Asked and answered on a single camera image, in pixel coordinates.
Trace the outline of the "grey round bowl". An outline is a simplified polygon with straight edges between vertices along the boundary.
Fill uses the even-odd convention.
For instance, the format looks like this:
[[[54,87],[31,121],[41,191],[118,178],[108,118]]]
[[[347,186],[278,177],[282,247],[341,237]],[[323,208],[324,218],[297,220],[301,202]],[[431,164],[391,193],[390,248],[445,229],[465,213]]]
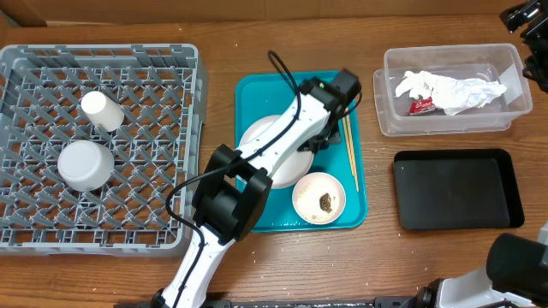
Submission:
[[[88,140],[70,143],[57,159],[57,169],[65,183],[79,192],[100,188],[109,180],[114,167],[111,151]]]

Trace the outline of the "red snack wrapper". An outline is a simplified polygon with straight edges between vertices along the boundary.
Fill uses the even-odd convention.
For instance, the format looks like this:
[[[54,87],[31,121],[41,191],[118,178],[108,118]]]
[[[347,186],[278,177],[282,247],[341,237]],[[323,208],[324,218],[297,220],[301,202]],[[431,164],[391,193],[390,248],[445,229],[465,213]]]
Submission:
[[[412,102],[408,115],[418,116],[436,110],[438,110],[438,107],[433,103],[432,98],[417,99]]]

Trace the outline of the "white napkin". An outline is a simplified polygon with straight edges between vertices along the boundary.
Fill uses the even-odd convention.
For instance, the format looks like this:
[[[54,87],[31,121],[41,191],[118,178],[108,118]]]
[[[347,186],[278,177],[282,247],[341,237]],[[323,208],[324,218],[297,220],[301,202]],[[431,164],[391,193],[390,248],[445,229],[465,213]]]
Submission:
[[[478,78],[458,80],[432,74],[425,78],[425,82],[432,90],[432,102],[447,116],[454,116],[472,108],[481,108],[507,91],[507,87],[498,81]]]

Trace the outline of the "large pink-white plate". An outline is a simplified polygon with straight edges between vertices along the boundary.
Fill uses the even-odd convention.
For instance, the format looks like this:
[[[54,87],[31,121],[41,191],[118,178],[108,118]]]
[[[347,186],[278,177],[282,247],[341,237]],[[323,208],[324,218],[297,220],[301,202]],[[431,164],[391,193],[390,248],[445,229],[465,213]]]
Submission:
[[[280,115],[269,115],[257,120],[242,135],[240,145],[263,133]],[[272,188],[293,186],[312,167],[314,154],[311,151],[294,151],[272,176]]]

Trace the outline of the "white tissue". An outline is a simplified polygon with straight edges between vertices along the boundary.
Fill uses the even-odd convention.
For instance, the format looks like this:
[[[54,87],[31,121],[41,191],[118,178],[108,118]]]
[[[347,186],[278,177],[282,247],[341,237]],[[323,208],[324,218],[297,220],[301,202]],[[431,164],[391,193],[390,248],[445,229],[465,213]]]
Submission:
[[[406,71],[402,82],[395,89],[395,96],[399,98],[407,93],[413,99],[429,98],[432,95],[432,81],[433,77],[429,72]]]

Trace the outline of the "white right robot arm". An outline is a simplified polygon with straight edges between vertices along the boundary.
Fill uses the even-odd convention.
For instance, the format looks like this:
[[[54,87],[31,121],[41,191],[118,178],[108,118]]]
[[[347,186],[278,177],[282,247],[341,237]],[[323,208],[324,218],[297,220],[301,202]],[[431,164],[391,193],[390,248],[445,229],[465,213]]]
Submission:
[[[500,14],[509,32],[521,34],[531,55],[522,74],[547,91],[547,2],[526,1]],[[547,227],[536,241],[501,234],[486,266],[451,279],[437,279],[401,303],[402,307],[546,307]]]

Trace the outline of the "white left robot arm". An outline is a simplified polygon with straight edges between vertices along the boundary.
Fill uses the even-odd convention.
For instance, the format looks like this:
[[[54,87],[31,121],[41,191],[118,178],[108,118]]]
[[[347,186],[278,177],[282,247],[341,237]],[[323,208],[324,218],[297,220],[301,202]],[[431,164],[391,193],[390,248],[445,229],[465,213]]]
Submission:
[[[192,239],[176,277],[152,297],[153,307],[200,307],[224,254],[243,240],[264,212],[272,176],[296,151],[316,153],[328,147],[338,122],[356,108],[359,78],[343,69],[333,80],[317,77],[294,86],[295,99],[263,133],[236,149],[220,145],[205,173],[175,187],[195,184],[194,217],[188,221],[165,200],[170,216],[192,229]]]

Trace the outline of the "cream plastic cup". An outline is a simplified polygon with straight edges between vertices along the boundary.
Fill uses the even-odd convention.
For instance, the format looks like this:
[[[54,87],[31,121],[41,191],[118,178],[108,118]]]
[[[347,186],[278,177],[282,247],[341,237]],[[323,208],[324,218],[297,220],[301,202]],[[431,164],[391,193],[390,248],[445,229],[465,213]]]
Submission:
[[[106,132],[117,130],[123,123],[124,113],[120,104],[115,103],[102,92],[91,91],[81,100],[81,108],[88,120]]]

